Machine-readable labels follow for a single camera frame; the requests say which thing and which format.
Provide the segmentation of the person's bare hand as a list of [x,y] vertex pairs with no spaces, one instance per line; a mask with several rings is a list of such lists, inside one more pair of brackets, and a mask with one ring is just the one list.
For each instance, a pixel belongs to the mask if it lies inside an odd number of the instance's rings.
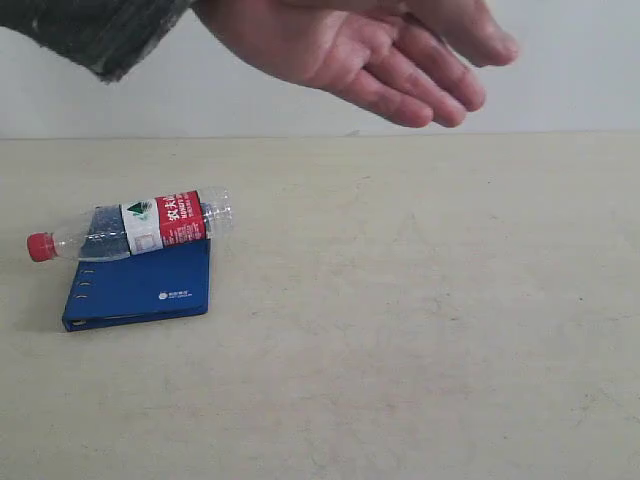
[[474,68],[518,56],[484,1],[197,1],[232,53],[393,124],[455,128],[481,109]]

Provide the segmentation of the dark grey sleeved forearm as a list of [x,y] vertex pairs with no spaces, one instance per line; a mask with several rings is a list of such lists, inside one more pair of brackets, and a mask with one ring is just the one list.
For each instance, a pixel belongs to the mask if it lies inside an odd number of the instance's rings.
[[5,0],[1,26],[110,83],[154,50],[191,5],[187,0]]

